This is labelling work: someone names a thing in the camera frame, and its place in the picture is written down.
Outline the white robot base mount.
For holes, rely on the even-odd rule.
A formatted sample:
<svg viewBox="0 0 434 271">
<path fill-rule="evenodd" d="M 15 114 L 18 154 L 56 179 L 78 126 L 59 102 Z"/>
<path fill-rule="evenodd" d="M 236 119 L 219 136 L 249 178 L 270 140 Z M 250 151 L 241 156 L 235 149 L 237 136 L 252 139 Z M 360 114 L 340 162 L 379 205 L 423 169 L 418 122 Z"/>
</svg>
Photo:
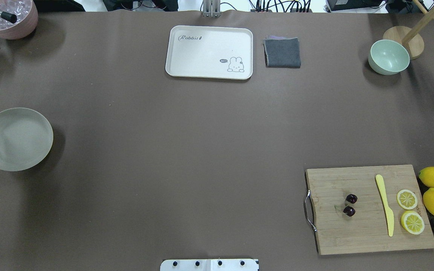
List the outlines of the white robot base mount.
<svg viewBox="0 0 434 271">
<path fill-rule="evenodd" d="M 160 271 L 259 271 L 257 259 L 167 259 Z"/>
</svg>

